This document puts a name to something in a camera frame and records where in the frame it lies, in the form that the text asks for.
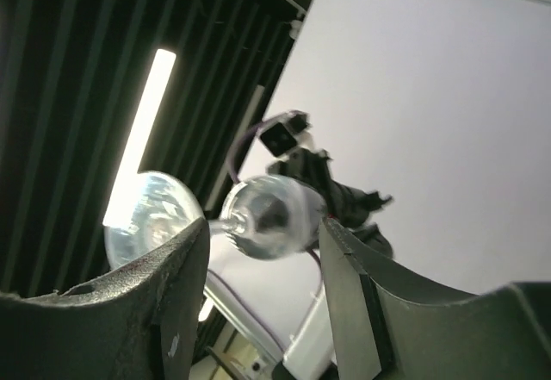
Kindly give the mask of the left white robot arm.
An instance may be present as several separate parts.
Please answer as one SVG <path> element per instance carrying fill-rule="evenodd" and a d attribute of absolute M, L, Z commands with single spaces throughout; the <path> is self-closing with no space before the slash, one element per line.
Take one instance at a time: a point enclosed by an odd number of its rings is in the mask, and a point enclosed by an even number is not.
<path fill-rule="evenodd" d="M 352 227 L 352 233 L 364 245 L 393 257 L 393 248 L 378 227 L 368 223 L 371 214 L 388 205 L 393 198 L 379 192 L 365 192 L 343 185 L 331 177 L 325 150 L 312 152 L 299 147 L 284 161 L 275 162 L 269 173 L 293 178 L 316 190 L 325 200 L 327 215 Z M 334 356 L 331 322 L 325 297 L 325 286 L 320 285 L 298 333 L 291 340 L 282 361 L 272 371 L 274 379 L 335 379 L 337 371 L 331 367 Z"/>

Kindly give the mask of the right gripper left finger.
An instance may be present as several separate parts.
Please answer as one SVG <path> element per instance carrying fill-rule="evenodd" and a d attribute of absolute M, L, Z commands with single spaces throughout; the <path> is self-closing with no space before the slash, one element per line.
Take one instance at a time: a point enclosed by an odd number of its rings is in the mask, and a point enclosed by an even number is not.
<path fill-rule="evenodd" d="M 207 222 L 65 293 L 1 295 L 3 379 L 186 379 L 206 282 Z"/>

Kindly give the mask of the clear wine glass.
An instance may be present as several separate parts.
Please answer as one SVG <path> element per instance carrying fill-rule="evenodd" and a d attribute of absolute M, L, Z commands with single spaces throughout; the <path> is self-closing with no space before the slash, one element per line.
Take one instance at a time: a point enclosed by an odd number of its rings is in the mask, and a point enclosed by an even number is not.
<path fill-rule="evenodd" d="M 220 216 L 209 221 L 244 255 L 273 260 L 305 251 L 327 212 L 312 187 L 281 175 L 246 179 L 230 190 Z M 160 171 L 133 175 L 112 195 L 103 219 L 105 249 L 117 269 L 160 247 L 204 216 L 193 192 Z"/>

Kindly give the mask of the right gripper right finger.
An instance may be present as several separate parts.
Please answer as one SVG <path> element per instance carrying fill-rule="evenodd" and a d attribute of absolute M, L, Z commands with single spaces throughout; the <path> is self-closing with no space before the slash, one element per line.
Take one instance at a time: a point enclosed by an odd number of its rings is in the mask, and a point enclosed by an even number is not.
<path fill-rule="evenodd" d="M 319 247 L 342 379 L 549 378 L 549 283 L 456 290 L 330 218 L 320 224 Z"/>

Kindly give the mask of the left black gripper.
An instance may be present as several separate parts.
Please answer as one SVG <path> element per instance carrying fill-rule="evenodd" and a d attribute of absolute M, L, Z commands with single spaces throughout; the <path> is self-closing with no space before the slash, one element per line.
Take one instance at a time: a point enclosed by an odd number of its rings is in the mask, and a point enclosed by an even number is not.
<path fill-rule="evenodd" d="M 378 226 L 368 222 L 369 217 L 393 201 L 391 196 L 381 196 L 378 191 L 366 192 L 335 181 L 329 169 L 327 151 L 313 153 L 300 147 L 287 159 L 269 165 L 267 172 L 295 179 L 314 188 L 327 204 L 328 214 L 349 228 L 364 245 L 393 257 L 393 248 L 381 234 Z"/>

